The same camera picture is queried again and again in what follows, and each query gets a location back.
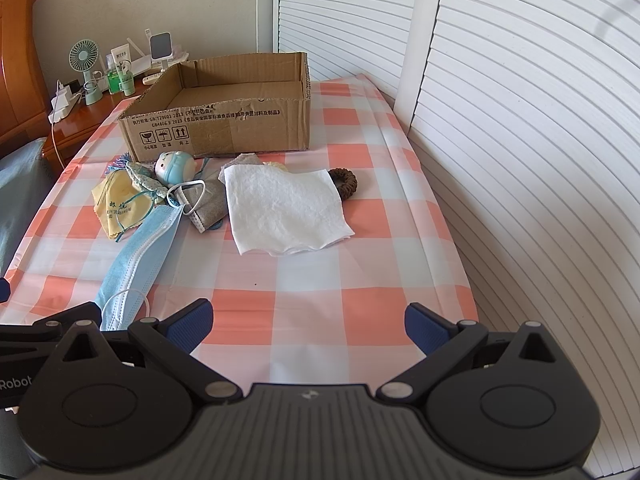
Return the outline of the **blue surgical mask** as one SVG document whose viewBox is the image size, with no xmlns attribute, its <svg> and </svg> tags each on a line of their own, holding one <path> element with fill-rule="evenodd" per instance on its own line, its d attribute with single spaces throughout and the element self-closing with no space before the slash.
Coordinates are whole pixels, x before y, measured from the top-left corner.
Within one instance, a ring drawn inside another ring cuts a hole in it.
<svg viewBox="0 0 640 480">
<path fill-rule="evenodd" d="M 151 211 L 126 241 L 96 294 L 101 330 L 126 330 L 148 303 L 176 236 L 183 207 L 160 205 Z"/>
</svg>

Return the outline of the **grey fabric pouch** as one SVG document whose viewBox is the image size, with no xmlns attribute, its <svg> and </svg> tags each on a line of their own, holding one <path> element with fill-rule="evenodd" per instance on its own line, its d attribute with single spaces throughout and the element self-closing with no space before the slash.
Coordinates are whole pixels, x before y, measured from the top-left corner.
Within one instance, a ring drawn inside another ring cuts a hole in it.
<svg viewBox="0 0 640 480">
<path fill-rule="evenodd" d="M 226 190 L 218 180 L 204 180 L 178 192 L 184 211 L 200 233 L 211 229 L 228 216 Z"/>
<path fill-rule="evenodd" d="M 230 160 L 230 162 L 226 162 L 224 166 L 220 168 L 218 174 L 218 180 L 222 184 L 226 184 L 226 179 L 224 178 L 224 172 L 227 168 L 238 165 L 253 165 L 253 166 L 262 166 L 262 160 L 255 153 L 243 153 L 236 156 L 234 159 Z"/>
</svg>

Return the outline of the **yellow cloth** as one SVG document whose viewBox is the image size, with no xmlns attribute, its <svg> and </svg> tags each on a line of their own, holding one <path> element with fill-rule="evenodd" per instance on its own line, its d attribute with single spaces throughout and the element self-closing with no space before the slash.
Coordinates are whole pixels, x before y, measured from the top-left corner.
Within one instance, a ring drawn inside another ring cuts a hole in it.
<svg viewBox="0 0 640 480">
<path fill-rule="evenodd" d="M 108 174 L 91 194 L 93 211 L 111 240 L 119 240 L 126 232 L 140 226 L 154 206 L 153 197 L 137 190 L 126 170 Z"/>
</svg>

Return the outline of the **white cloth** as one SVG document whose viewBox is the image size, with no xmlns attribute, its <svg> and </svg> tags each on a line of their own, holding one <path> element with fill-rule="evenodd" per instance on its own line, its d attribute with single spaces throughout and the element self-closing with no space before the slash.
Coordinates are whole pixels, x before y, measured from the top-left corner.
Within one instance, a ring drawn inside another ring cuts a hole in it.
<svg viewBox="0 0 640 480">
<path fill-rule="evenodd" d="M 355 235 L 326 170 L 284 171 L 269 165 L 224 170 L 231 232 L 240 254 L 292 255 Z"/>
</svg>

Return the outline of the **blue white plush toy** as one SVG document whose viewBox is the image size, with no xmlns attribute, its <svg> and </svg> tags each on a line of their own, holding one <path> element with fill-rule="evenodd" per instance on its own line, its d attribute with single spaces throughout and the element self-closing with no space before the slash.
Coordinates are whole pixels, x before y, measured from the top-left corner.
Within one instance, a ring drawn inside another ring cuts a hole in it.
<svg viewBox="0 0 640 480">
<path fill-rule="evenodd" d="M 191 181 L 195 176 L 195 160 L 183 151 L 165 152 L 158 156 L 154 165 L 155 177 L 170 188 Z"/>
</svg>

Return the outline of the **brown hair scrunchie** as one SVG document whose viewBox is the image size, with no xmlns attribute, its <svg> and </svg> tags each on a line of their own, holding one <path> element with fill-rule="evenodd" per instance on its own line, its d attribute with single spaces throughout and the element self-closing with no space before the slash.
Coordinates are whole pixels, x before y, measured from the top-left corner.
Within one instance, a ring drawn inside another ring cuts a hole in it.
<svg viewBox="0 0 640 480">
<path fill-rule="evenodd" d="M 358 181 L 353 172 L 346 168 L 332 168 L 329 176 L 334 183 L 341 200 L 348 200 L 357 191 Z"/>
</svg>

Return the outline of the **blue tassel sachet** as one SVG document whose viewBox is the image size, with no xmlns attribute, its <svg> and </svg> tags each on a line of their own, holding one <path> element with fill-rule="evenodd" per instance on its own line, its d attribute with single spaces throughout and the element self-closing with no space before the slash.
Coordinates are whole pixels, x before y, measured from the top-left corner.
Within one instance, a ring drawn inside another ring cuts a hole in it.
<svg viewBox="0 0 640 480">
<path fill-rule="evenodd" d="M 131 185 L 140 193 L 150 194 L 155 203 L 159 204 L 166 200 L 168 187 L 157 180 L 149 165 L 134 162 L 129 153 L 118 155 L 106 166 L 106 174 L 114 171 L 125 171 Z"/>
</svg>

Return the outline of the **pink checkered tablecloth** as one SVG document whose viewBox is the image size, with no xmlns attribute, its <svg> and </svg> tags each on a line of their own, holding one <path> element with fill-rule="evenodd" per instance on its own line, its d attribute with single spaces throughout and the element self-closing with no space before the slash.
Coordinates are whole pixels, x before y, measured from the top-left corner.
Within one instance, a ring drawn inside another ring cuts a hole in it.
<svg viewBox="0 0 640 480">
<path fill-rule="evenodd" d="M 115 116 L 63 171 L 6 276 L 6 324 L 29 324 L 96 296 L 120 252 L 93 210 L 92 189 L 126 150 Z M 408 304 L 450 321 L 477 310 L 457 248 L 419 159 L 381 92 L 363 76 L 311 87 L 310 148 L 276 155 L 296 172 L 342 167 L 358 180 L 344 205 L 348 240 L 273 257 L 240 254 L 231 231 L 181 222 L 150 290 L 166 318 L 198 298 L 215 325 L 196 357 L 241 388 L 255 382 L 376 388 L 421 359 L 405 333 Z"/>
</svg>

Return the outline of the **wooden nightstand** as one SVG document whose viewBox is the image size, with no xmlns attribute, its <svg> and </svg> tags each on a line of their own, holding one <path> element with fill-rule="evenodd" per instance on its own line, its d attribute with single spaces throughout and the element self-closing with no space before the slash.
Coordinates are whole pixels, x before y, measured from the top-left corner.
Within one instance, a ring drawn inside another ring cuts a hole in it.
<svg viewBox="0 0 640 480">
<path fill-rule="evenodd" d="M 42 157 L 55 177 L 62 174 L 66 165 L 124 99 L 126 96 L 122 92 L 114 96 L 106 92 L 99 102 L 91 106 L 80 100 L 67 117 L 53 126 L 43 144 Z"/>
</svg>

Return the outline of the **wooden headboard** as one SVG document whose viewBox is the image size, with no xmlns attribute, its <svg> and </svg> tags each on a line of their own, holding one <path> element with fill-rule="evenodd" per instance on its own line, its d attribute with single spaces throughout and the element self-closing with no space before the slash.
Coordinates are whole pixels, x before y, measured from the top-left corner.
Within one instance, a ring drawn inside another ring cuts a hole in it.
<svg viewBox="0 0 640 480">
<path fill-rule="evenodd" d="M 1 0 L 1 154 L 47 134 L 50 98 L 32 25 L 36 0 Z"/>
</svg>

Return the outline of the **brown cardboard box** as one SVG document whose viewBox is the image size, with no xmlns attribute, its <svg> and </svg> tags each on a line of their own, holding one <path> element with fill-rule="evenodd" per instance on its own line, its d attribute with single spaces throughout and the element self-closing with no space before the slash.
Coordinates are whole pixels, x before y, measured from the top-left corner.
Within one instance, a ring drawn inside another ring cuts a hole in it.
<svg viewBox="0 0 640 480">
<path fill-rule="evenodd" d="M 310 100 L 304 52 L 218 56 L 169 67 L 118 122 L 136 162 L 306 151 Z"/>
</svg>

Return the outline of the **green tube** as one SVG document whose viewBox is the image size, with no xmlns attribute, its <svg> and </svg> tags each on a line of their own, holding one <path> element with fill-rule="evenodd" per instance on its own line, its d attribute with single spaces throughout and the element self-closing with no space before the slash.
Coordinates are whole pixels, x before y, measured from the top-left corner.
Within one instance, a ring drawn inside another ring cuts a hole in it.
<svg viewBox="0 0 640 480">
<path fill-rule="evenodd" d="M 124 58 L 117 65 L 119 88 L 124 96 L 134 95 L 134 75 L 131 73 L 131 62 Z"/>
</svg>

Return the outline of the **white louvered door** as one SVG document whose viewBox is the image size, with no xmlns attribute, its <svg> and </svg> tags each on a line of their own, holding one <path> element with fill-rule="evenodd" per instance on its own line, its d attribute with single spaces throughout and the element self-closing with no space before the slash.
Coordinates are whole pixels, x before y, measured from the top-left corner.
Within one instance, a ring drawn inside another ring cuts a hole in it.
<svg viewBox="0 0 640 480">
<path fill-rule="evenodd" d="M 480 318 L 543 322 L 639 470 L 639 0 L 274 0 L 314 78 L 388 93 Z"/>
</svg>

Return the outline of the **phone stand with mirror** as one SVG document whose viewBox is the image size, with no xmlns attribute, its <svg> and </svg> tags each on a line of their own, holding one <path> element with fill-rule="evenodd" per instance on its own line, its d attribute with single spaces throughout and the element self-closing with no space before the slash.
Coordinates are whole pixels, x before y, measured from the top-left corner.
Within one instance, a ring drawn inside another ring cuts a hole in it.
<svg viewBox="0 0 640 480">
<path fill-rule="evenodd" d="M 169 32 L 159 32 L 149 36 L 151 61 L 160 66 L 163 72 L 169 67 L 169 63 L 174 59 L 174 45 L 172 44 Z"/>
</svg>

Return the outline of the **white cosmetic box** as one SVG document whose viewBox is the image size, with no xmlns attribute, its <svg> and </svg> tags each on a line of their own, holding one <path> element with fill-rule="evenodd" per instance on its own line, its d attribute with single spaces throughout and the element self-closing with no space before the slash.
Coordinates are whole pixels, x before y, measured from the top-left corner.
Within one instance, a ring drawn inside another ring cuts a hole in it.
<svg viewBox="0 0 640 480">
<path fill-rule="evenodd" d="M 122 44 L 111 50 L 112 59 L 117 67 L 124 66 L 125 62 L 131 62 L 130 45 Z"/>
</svg>

